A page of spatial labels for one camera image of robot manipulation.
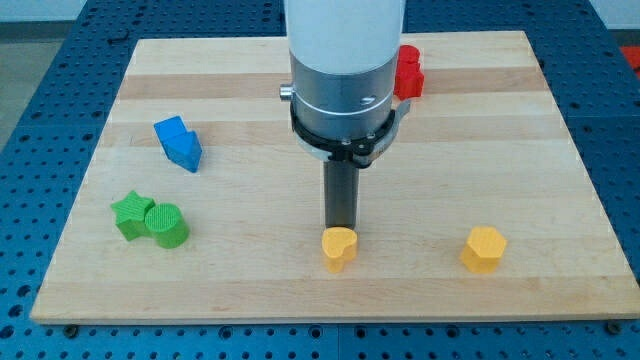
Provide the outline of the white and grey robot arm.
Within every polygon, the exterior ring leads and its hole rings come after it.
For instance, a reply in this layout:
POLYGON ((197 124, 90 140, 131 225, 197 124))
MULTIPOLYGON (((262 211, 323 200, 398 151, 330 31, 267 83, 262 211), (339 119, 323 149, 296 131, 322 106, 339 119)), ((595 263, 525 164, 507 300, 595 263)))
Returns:
POLYGON ((392 104, 404 0, 288 0, 290 104, 300 146, 323 163, 326 227, 354 228, 359 172, 394 141, 409 101, 392 104))

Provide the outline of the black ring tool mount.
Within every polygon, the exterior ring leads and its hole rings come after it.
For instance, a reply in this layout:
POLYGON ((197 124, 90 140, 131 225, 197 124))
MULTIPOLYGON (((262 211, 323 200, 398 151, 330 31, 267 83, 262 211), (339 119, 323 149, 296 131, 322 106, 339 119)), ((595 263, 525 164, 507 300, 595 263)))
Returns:
POLYGON ((299 145, 317 159, 328 162, 349 162, 355 168, 368 168, 392 144, 402 118, 410 112, 409 99, 390 111, 385 122, 372 134, 357 139, 333 140, 313 134, 305 128, 290 106, 291 127, 299 145))

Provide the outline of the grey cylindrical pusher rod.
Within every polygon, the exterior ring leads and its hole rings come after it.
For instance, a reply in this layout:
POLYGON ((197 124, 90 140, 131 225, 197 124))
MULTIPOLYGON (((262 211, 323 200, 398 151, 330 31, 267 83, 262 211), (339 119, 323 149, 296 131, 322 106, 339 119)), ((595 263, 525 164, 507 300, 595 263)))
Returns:
POLYGON ((325 225, 354 229, 357 216, 359 170, 349 162, 323 165, 325 225))

